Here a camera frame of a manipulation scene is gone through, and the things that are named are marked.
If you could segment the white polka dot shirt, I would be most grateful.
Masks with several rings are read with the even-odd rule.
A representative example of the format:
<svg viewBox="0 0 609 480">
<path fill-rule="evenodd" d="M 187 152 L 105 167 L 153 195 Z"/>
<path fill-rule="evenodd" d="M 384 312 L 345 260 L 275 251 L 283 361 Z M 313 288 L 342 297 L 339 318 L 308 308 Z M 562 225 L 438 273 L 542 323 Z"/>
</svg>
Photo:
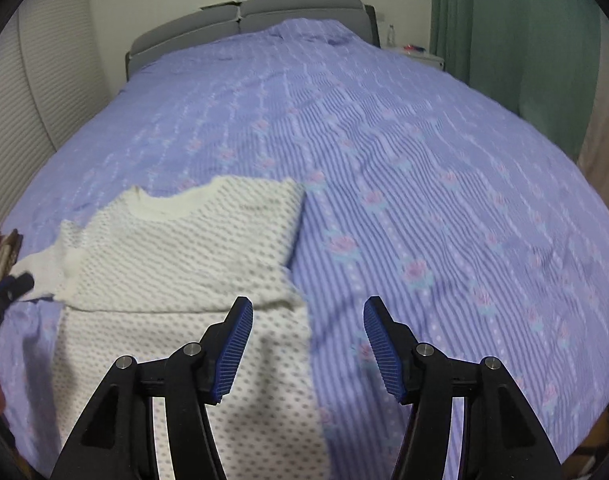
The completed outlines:
<svg viewBox="0 0 609 480">
<path fill-rule="evenodd" d="M 22 258 L 31 297 L 62 304 L 53 361 L 57 426 L 70 434 L 109 364 L 160 359 L 223 320 L 254 322 L 233 394 L 210 415 L 232 479 L 325 479 L 329 456 L 310 374 L 310 327 L 288 262 L 305 191 L 222 176 L 171 197 L 129 188 L 85 226 L 62 222 Z"/>
</svg>

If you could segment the purple floral bed cover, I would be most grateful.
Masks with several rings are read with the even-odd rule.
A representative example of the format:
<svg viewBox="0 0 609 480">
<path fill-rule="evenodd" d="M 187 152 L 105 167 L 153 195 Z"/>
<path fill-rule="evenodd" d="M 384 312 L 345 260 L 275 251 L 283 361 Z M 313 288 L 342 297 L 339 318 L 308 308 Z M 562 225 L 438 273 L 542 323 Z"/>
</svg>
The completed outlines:
<svg viewBox="0 0 609 480">
<path fill-rule="evenodd" d="M 362 307 L 448 356 L 497 356 L 566 458 L 609 401 L 609 211 L 545 136 L 336 22 L 287 21 L 134 75 L 7 217 L 33 254 L 131 186 L 298 181 L 304 307 L 254 316 L 211 414 L 233 479 L 386 479 L 409 417 Z"/>
</svg>

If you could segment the white louvered wardrobe doors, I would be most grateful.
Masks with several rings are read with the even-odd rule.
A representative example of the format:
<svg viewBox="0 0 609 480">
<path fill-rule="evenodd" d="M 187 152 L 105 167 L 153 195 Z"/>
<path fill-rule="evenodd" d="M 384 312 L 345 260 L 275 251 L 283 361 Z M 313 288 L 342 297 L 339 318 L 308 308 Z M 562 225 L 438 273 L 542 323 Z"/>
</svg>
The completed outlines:
<svg viewBox="0 0 609 480">
<path fill-rule="evenodd" d="M 109 101 L 90 0 L 24 0 L 0 35 L 0 224 Z"/>
</svg>

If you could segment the grey upholstered headboard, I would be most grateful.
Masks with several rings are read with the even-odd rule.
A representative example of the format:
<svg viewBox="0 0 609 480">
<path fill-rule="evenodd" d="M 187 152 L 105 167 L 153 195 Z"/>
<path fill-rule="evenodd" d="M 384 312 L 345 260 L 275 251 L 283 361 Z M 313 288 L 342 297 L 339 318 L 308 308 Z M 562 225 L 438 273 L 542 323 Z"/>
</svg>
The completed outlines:
<svg viewBox="0 0 609 480">
<path fill-rule="evenodd" d="M 199 10 L 145 32 L 126 52 L 126 76 L 168 53 L 260 32 L 292 18 L 335 20 L 368 44 L 381 44 L 375 8 L 361 0 L 250 0 L 240 6 Z"/>
</svg>

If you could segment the items on headboard shelf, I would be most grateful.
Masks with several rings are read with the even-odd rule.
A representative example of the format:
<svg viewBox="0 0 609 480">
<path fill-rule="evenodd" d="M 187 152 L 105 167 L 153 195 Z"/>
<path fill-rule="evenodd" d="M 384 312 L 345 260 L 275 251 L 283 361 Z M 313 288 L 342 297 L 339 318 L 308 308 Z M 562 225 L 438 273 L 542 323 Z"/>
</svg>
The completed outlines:
<svg viewBox="0 0 609 480">
<path fill-rule="evenodd" d="M 210 3 L 205 6 L 201 6 L 201 10 L 221 8 L 221 6 L 240 6 L 242 3 L 250 0 L 226 0 L 222 2 Z"/>
</svg>

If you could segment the white nightstand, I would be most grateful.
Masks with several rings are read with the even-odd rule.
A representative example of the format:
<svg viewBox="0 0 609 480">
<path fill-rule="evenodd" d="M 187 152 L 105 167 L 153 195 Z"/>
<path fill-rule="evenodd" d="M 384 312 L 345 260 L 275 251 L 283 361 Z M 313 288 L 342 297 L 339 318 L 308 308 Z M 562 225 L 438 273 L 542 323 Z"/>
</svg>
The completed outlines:
<svg viewBox="0 0 609 480">
<path fill-rule="evenodd" d="M 386 47 L 386 50 L 404 55 L 415 62 L 434 67 L 436 70 L 441 70 L 442 72 L 445 70 L 445 60 L 427 51 L 410 50 L 402 47 Z"/>
</svg>

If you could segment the green curtain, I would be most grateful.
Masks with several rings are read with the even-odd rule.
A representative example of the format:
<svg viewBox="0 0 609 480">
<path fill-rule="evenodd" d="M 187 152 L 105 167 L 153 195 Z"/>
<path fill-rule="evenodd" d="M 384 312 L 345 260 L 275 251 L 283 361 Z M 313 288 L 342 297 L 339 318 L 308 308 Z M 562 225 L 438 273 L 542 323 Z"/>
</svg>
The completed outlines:
<svg viewBox="0 0 609 480">
<path fill-rule="evenodd" d="M 601 50 L 594 0 L 431 0 L 431 53 L 446 71 L 578 159 Z"/>
</svg>

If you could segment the red item on nightstand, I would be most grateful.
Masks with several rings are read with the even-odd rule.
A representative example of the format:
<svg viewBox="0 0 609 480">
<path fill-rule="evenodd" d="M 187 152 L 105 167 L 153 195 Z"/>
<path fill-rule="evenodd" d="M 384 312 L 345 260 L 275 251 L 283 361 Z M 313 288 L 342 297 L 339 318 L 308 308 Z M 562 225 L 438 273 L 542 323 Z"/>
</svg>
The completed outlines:
<svg viewBox="0 0 609 480">
<path fill-rule="evenodd" d="M 408 44 L 402 48 L 402 52 L 408 56 L 422 56 L 427 54 L 427 50 L 422 47 L 411 46 Z"/>
</svg>

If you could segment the clear plastic bottle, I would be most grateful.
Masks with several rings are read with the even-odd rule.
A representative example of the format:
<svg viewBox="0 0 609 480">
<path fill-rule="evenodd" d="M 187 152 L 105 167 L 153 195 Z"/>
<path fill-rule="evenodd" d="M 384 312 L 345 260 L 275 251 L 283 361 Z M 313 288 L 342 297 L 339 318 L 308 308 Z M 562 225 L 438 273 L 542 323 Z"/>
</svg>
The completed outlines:
<svg viewBox="0 0 609 480">
<path fill-rule="evenodd" d="M 393 26 L 393 24 L 390 24 L 388 26 L 386 46 L 388 48 L 396 47 L 396 29 L 395 29 L 395 26 Z"/>
</svg>

